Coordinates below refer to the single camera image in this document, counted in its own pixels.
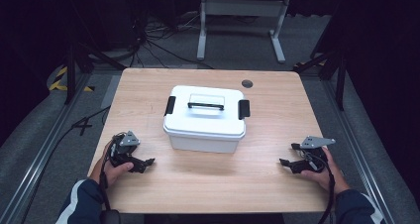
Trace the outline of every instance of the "sleeve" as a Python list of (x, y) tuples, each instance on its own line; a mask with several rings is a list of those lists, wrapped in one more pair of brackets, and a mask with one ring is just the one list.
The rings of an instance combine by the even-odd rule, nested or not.
[(371, 199), (353, 189), (337, 195), (336, 216), (339, 224), (376, 224), (384, 221)]
[(67, 196), (56, 223), (100, 223), (103, 202), (94, 180), (80, 180)]

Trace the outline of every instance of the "box lid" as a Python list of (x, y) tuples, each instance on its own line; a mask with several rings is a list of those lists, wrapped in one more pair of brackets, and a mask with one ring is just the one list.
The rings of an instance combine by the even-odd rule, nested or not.
[(240, 140), (246, 116), (249, 101), (239, 90), (177, 85), (168, 99), (163, 128), (174, 136)]

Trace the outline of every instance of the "stand leg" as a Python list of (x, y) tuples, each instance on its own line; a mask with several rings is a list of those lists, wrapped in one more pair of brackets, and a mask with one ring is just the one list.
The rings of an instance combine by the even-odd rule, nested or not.
[(280, 63), (285, 63), (286, 59), (284, 57), (284, 53), (280, 45), (280, 40), (278, 39), (278, 35), (280, 34), (280, 29), (281, 29), (281, 26), (283, 25), (283, 21), (287, 12), (288, 4), (289, 4), (289, 0), (283, 0), (283, 5), (281, 6), (281, 9), (277, 17), (278, 18), (277, 26), (275, 27), (275, 30), (269, 31), (272, 46), (274, 47), (275, 55), (277, 57), (277, 61)]
[(76, 75), (75, 75), (75, 61), (74, 61), (74, 47), (70, 46), (67, 52), (67, 97), (64, 104), (70, 103), (75, 94)]
[(343, 55), (340, 55), (339, 72), (337, 74), (337, 88), (336, 88), (336, 101), (340, 110), (344, 111), (343, 107), (343, 94), (344, 94), (344, 82), (346, 78), (346, 59)]
[(197, 59), (204, 60), (204, 54), (206, 52), (206, 0), (201, 0), (200, 10), (200, 38), (198, 39)]
[(80, 49), (80, 53), (81, 55), (78, 56), (79, 58), (82, 57), (86, 57), (88, 55), (88, 53), (93, 54), (94, 56), (102, 59), (103, 61), (109, 63), (110, 65), (112, 65), (113, 67), (119, 69), (119, 70), (124, 70), (126, 69), (126, 67), (123, 64), (120, 64), (119, 62), (117, 62), (116, 60), (106, 56), (105, 54), (96, 51), (95, 49), (85, 45), (85, 44), (78, 44), (78, 48)]
[(325, 61), (324, 66), (321, 71), (318, 73), (319, 78), (322, 80), (330, 80), (331, 77), (336, 72), (340, 64), (340, 53), (336, 52), (328, 57)]
[(314, 57), (313, 59), (311, 59), (311, 60), (309, 60), (305, 63), (298, 63), (293, 68), (293, 71), (295, 71), (297, 73), (301, 73), (301, 72), (305, 71), (306, 69), (308, 69), (308, 68), (310, 68), (314, 65), (317, 65), (318, 63), (320, 63), (320, 62), (322, 62), (326, 59), (329, 59), (333, 54), (334, 54), (334, 52), (325, 53), (325, 54), (322, 54), (320, 56)]

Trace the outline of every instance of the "round hole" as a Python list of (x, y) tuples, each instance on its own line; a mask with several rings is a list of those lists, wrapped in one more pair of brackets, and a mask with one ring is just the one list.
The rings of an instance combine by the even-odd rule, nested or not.
[(253, 86), (253, 82), (248, 80), (248, 79), (244, 79), (242, 80), (242, 86), (246, 87), (246, 88), (250, 88)]

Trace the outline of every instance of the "cable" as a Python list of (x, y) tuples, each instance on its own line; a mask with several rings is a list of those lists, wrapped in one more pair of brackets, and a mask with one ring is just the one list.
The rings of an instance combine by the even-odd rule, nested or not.
[(201, 65), (204, 65), (204, 66), (208, 66), (208, 67), (209, 67), (209, 68), (211, 68), (211, 69), (215, 69), (213, 66), (211, 66), (211, 65), (209, 65), (209, 64), (207, 64), (207, 63), (203, 63), (203, 62), (199, 62), (199, 61), (193, 61), (193, 60), (190, 60), (190, 59), (187, 59), (187, 58), (184, 58), (184, 57), (178, 56), (178, 55), (176, 55), (176, 54), (174, 54), (174, 53), (172, 53), (172, 52), (168, 51), (167, 49), (165, 49), (165, 48), (163, 48), (163, 47), (159, 46), (158, 44), (156, 44), (156, 43), (154, 43), (154, 42), (151, 42), (151, 41), (149, 41), (149, 40), (148, 40), (148, 43), (149, 43), (149, 44), (152, 44), (152, 45), (155, 45), (155, 46), (156, 46), (156, 47), (158, 47), (159, 49), (161, 49), (161, 50), (163, 50), (163, 51), (165, 51), (165, 52), (167, 52), (167, 53), (169, 53), (169, 54), (171, 54), (171, 55), (173, 55), (173, 56), (175, 56), (175, 57), (177, 57), (177, 58), (180, 58), (180, 59), (182, 59), (182, 60), (185, 60), (185, 61), (188, 61), (188, 62), (193, 62), (193, 63), (198, 63), (198, 64), (201, 64)]
[(131, 62), (130, 62), (129, 67), (132, 67), (132, 66), (133, 66), (133, 61), (134, 61), (134, 57), (135, 57), (135, 56), (136, 56), (136, 53), (133, 53), (132, 60), (131, 60)]
[[(154, 26), (150, 29), (146, 29), (145, 32), (147, 33), (147, 38), (149, 40), (153, 39), (154, 41), (160, 40), (160, 39), (168, 39), (170, 37), (172, 37), (175, 34), (178, 33), (183, 33), (185, 31), (190, 30), (191, 28), (195, 28), (195, 29), (199, 29), (197, 27), (194, 26), (188, 26), (189, 24), (194, 24), (195, 21), (197, 21), (197, 19), (199, 18), (200, 15), (195, 15), (194, 17), (188, 19), (188, 21), (182, 25), (176, 26), (175, 31), (172, 31), (170, 29), (170, 27), (165, 26), (163, 23), (158, 24), (158, 26), (155, 25), (155, 23), (157, 21), (149, 21), (149, 24), (153, 24)], [(155, 36), (155, 35), (150, 35), (150, 33), (155, 33), (155, 32), (159, 32), (162, 31), (161, 35), (159, 36)]]
[(163, 66), (163, 67), (165, 67), (165, 68), (168, 68), (166, 65), (164, 65), (163, 64), (163, 62), (157, 57), (157, 56), (155, 56), (155, 54), (150, 50), (150, 49), (148, 49), (147, 47), (145, 47), (145, 46), (143, 46), (146, 50), (148, 50), (149, 51), (149, 53), (152, 55), (152, 56), (154, 56), (159, 62), (160, 62), (160, 64)]
[(95, 40), (93, 39), (92, 34), (89, 31), (89, 28), (87, 27), (86, 23), (84, 22), (84, 20), (82, 19), (82, 17), (79, 14), (79, 11), (77, 10), (77, 7), (75, 6), (73, 0), (69, 0), (72, 9), (74, 10), (74, 12), (76, 13), (77, 17), (80, 20), (80, 23), (83, 25), (84, 29), (86, 30), (86, 33), (89, 35), (90, 40), (92, 41), (92, 43), (94, 44), (94, 46), (96, 47), (96, 49), (99, 49), (99, 46), (96, 44)]
[(137, 56), (137, 64), (141, 63), (142, 64), (142, 67), (145, 67), (145, 65), (143, 64), (142, 60), (139, 58), (139, 54), (138, 53), (136, 53), (136, 56)]
[[(116, 60), (116, 61), (121, 61), (121, 60), (124, 60), (124, 59), (126, 59), (126, 58), (129, 58), (130, 56), (132, 56), (134, 53), (136, 53), (137, 51), (139, 50), (139, 47), (134, 47), (134, 49), (133, 50), (129, 50), (129, 52), (128, 53), (126, 53), (126, 54), (123, 54), (123, 55), (120, 55), (120, 56), (114, 56), (114, 57), (110, 57), (111, 59), (113, 59), (113, 60)], [(101, 59), (101, 58), (97, 58), (97, 57), (90, 57), (89, 58), (92, 62), (95, 62), (95, 63), (106, 63), (106, 61), (104, 61), (103, 59)]]
[(52, 148), (52, 151), (50, 152), (50, 155), (47, 157), (47, 161), (46, 161), (46, 164), (44, 165), (44, 167), (43, 167), (43, 169), (41, 170), (41, 172), (40, 172), (40, 178), (38, 178), (38, 180), (37, 180), (37, 182), (36, 182), (36, 184), (35, 184), (35, 187), (34, 187), (34, 190), (33, 190), (33, 192), (32, 192), (32, 195), (31, 195), (31, 198), (30, 198), (30, 200), (29, 200), (29, 202), (28, 202), (28, 205), (27, 205), (27, 208), (25, 209), (25, 213), (24, 213), (24, 215), (23, 215), (23, 217), (22, 217), (22, 221), (21, 221), (21, 223), (22, 224), (24, 224), (25, 223), (25, 220), (26, 220), (26, 218), (27, 218), (27, 216), (28, 216), (28, 213), (29, 213), (29, 210), (31, 209), (31, 205), (32, 205), (32, 203), (33, 203), (33, 201), (34, 201), (34, 199), (35, 199), (35, 195), (37, 194), (37, 191), (38, 191), (38, 188), (40, 187), (40, 183), (41, 183), (41, 180), (42, 180), (42, 178), (43, 178), (43, 175), (44, 175), (44, 172), (46, 171), (46, 168), (47, 168), (47, 166), (48, 166), (48, 164), (49, 164), (49, 162), (50, 162), (50, 160), (51, 160), (51, 158), (52, 158), (52, 156), (53, 156), (53, 153), (55, 152), (55, 150), (56, 150), (56, 148), (58, 147), (58, 144), (62, 141), (62, 139), (64, 139), (64, 137), (71, 131), (71, 130), (73, 130), (74, 128), (76, 128), (78, 125), (80, 125), (80, 124), (82, 124), (83, 122), (85, 122), (86, 120), (88, 120), (88, 119), (90, 119), (90, 118), (92, 118), (92, 117), (94, 117), (94, 116), (96, 116), (97, 114), (99, 114), (99, 113), (101, 113), (101, 112), (103, 112), (103, 111), (105, 111), (105, 110), (107, 110), (107, 109), (109, 109), (111, 106), (108, 106), (108, 107), (106, 107), (106, 108), (104, 108), (104, 109), (102, 109), (102, 110), (100, 110), (99, 112), (96, 112), (96, 113), (94, 113), (94, 114), (92, 114), (92, 115), (90, 115), (90, 116), (88, 116), (88, 117), (84, 117), (84, 118), (82, 118), (82, 119), (80, 119), (79, 121), (77, 121), (76, 123), (74, 123), (74, 124), (72, 124), (71, 125), (71, 127), (58, 139), (58, 141), (54, 144), (54, 147)]
[(247, 24), (247, 25), (254, 23), (257, 20), (257, 18), (258, 17), (254, 17), (254, 16), (250, 16), (250, 17), (232, 16), (232, 19), (234, 19), (235, 21), (238, 21), (240, 23)]
[(314, 156), (314, 155), (312, 155), (310, 153), (305, 153), (305, 156), (307, 156), (307, 157), (309, 157), (311, 159), (315, 158), (316, 160), (318, 160), (319, 162), (321, 162), (325, 166), (325, 168), (327, 169), (328, 175), (330, 177), (330, 183), (329, 183), (330, 197), (328, 199), (328, 205), (327, 205), (327, 208), (324, 211), (324, 214), (322, 215), (321, 219), (318, 222), (318, 224), (322, 224), (327, 219), (328, 215), (331, 212), (331, 208), (333, 207), (333, 203), (334, 203), (334, 186), (336, 184), (336, 181), (334, 179), (333, 173), (331, 172), (330, 166), (328, 166), (328, 164), (326, 162), (324, 162), (324, 160), (322, 160), (321, 158), (319, 158), (317, 156)]
[(102, 114), (102, 125), (105, 125), (105, 115), (107, 115), (107, 114), (108, 114), (108, 111), (109, 111), (109, 109), (108, 109), (108, 110), (106, 110), (106, 111), (104, 112), (104, 114)]
[(108, 195), (106, 193), (106, 188), (108, 188), (108, 179), (105, 173), (105, 164), (108, 162), (110, 154), (111, 154), (112, 144), (108, 147), (106, 151), (105, 157), (102, 160), (101, 172), (99, 174), (99, 186), (101, 188), (102, 197), (104, 198), (105, 208), (106, 210), (111, 210), (111, 205), (109, 204)]

